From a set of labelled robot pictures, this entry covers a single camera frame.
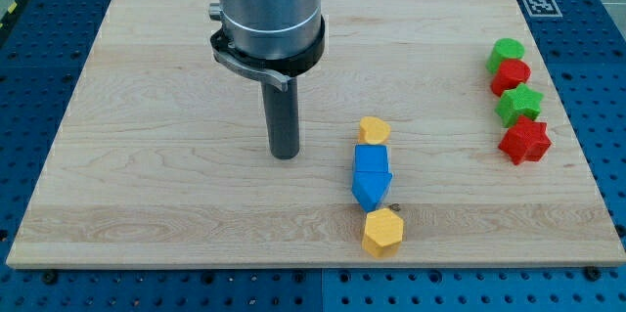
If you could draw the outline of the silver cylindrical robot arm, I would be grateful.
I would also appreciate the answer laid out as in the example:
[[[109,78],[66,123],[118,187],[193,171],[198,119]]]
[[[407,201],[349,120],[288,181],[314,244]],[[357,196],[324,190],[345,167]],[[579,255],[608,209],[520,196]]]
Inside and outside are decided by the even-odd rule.
[[[221,23],[210,38],[216,62],[261,85],[271,154],[295,157],[297,78],[325,48],[321,0],[219,0],[209,17]]]

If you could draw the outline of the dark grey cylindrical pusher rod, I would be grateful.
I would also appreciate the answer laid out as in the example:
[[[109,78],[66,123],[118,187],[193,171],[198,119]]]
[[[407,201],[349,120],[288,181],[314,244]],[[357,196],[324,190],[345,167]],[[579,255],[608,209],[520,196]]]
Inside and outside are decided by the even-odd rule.
[[[261,91],[270,152],[278,159],[293,158],[299,153],[297,80],[289,81],[286,92],[270,84],[262,84]]]

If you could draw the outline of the black clamp ring with lever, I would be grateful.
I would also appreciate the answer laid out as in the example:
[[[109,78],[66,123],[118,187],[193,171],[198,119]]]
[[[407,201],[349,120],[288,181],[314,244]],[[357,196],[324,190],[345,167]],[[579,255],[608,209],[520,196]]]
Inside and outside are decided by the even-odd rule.
[[[252,57],[235,48],[220,28],[210,37],[213,57],[233,73],[260,83],[269,84],[281,92],[289,90],[289,82],[315,66],[325,49],[325,21],[321,18],[320,30],[313,43],[294,56],[279,60]]]

